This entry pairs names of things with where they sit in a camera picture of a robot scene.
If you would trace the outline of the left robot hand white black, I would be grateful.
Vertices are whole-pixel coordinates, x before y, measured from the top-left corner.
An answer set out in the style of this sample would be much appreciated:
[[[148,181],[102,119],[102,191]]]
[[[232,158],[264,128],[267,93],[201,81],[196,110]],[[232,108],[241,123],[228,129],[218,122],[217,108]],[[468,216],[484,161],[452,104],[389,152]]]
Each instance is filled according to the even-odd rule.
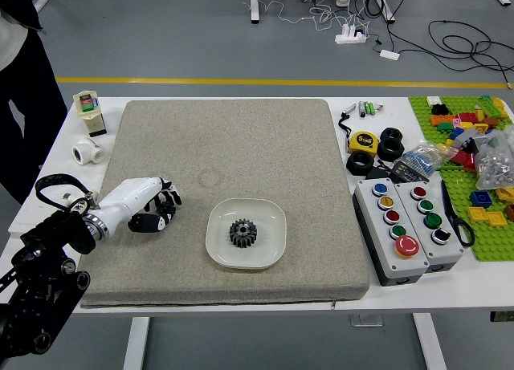
[[[127,179],[104,197],[98,209],[84,216],[97,241],[107,241],[121,223],[131,231],[156,233],[163,230],[182,203],[177,188],[160,177]]]

